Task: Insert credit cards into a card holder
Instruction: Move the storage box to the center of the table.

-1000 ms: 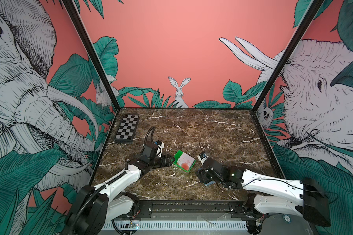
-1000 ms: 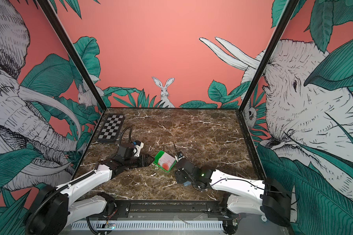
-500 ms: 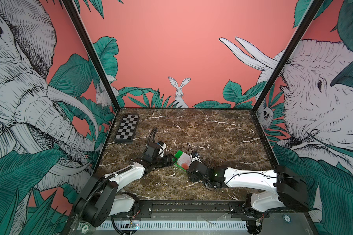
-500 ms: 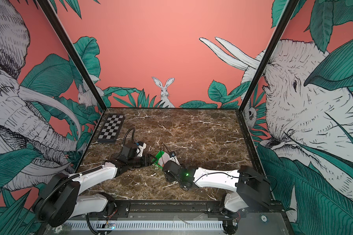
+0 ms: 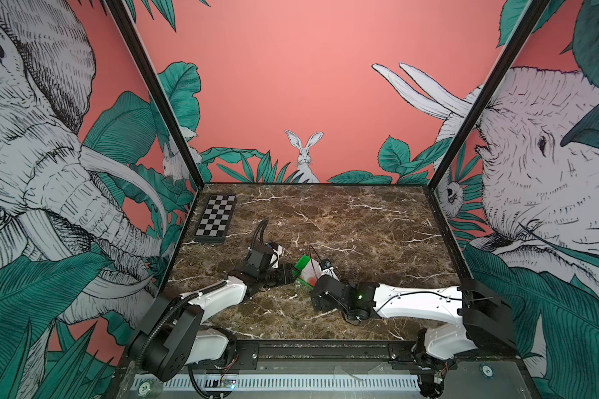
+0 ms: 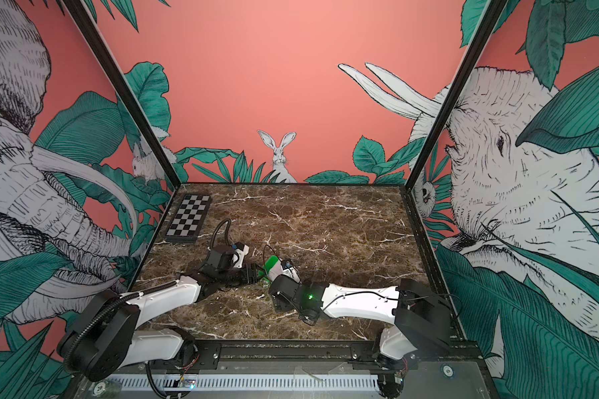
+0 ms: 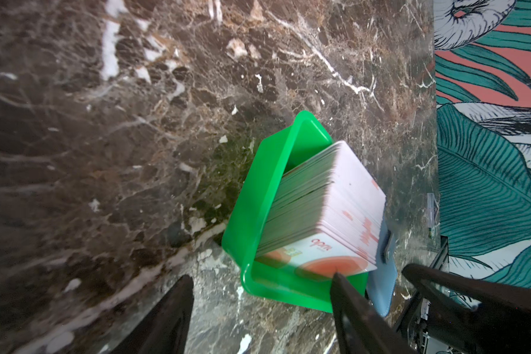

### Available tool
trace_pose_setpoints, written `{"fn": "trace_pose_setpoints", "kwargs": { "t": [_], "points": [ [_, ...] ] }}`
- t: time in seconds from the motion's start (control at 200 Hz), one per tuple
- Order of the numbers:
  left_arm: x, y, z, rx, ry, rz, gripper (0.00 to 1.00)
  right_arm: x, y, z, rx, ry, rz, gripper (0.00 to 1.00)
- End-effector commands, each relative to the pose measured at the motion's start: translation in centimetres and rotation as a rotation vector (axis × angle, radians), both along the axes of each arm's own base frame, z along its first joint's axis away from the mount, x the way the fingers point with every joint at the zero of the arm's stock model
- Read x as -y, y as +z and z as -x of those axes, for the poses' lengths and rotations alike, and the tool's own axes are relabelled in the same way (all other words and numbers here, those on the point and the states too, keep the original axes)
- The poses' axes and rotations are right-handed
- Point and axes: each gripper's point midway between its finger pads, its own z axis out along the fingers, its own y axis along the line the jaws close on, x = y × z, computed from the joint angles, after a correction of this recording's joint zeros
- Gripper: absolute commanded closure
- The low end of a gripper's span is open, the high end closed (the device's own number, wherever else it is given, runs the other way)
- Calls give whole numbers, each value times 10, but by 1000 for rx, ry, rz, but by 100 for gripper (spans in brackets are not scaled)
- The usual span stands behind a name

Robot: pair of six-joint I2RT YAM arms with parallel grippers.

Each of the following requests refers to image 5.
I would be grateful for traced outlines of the green card tray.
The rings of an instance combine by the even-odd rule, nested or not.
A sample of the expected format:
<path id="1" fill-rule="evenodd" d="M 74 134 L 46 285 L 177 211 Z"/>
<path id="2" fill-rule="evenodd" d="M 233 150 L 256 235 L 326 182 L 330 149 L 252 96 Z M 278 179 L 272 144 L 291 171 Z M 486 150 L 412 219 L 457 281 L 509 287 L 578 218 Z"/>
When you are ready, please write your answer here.
<path id="1" fill-rule="evenodd" d="M 310 258 L 309 256 L 306 256 L 306 255 L 302 256 L 302 257 L 299 259 L 298 263 L 296 264 L 296 269 L 298 269 L 300 273 L 301 273 L 301 270 L 302 270 L 302 269 L 304 269 L 304 266 L 306 266 L 306 264 L 308 263 L 309 259 L 311 259 L 311 258 Z M 301 282 L 301 284 L 304 284 L 304 285 L 308 286 L 307 284 L 303 283 L 303 282 L 300 280 L 300 277 L 299 277 L 299 276 L 300 276 L 300 273 L 299 273 L 299 275 L 298 275 L 298 279 L 299 279 L 299 281 Z"/>

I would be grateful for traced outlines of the white red credit card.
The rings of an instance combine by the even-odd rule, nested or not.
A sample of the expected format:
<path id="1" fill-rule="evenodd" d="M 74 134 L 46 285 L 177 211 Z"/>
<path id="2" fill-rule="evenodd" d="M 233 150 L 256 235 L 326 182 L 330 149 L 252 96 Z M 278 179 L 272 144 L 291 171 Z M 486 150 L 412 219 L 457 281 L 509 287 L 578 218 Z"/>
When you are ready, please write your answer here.
<path id="1" fill-rule="evenodd" d="M 321 266 L 315 259 L 309 259 L 304 269 L 301 270 L 299 279 L 310 286 L 314 287 L 317 280 L 323 275 Z"/>

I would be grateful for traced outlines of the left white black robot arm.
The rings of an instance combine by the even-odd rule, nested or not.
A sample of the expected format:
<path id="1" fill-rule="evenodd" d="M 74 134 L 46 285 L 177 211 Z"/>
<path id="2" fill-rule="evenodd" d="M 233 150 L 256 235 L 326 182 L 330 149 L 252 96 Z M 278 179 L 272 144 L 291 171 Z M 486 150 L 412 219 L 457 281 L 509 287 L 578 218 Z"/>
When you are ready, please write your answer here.
<path id="1" fill-rule="evenodd" d="M 125 355 L 162 382 L 190 363 L 223 357 L 230 338 L 216 329 L 202 332 L 201 324 L 261 289 L 294 284 L 301 270 L 294 264 L 273 267 L 278 259 L 269 245 L 256 244 L 221 281 L 189 294 L 160 294 L 128 340 Z"/>

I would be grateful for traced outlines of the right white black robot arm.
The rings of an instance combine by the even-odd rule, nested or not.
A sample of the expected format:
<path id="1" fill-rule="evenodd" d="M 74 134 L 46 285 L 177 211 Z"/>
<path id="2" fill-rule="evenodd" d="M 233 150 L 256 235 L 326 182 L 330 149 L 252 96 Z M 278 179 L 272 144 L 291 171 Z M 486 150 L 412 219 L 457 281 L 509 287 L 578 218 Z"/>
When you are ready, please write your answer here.
<path id="1" fill-rule="evenodd" d="M 317 312 L 338 309 L 351 324 L 394 318 L 441 322 L 420 334 L 416 357 L 446 361 L 477 349 L 504 356 L 517 352 L 511 306 L 475 279 L 462 279 L 459 286 L 447 288 L 409 289 L 349 285 L 325 274 L 316 280 L 311 301 Z"/>

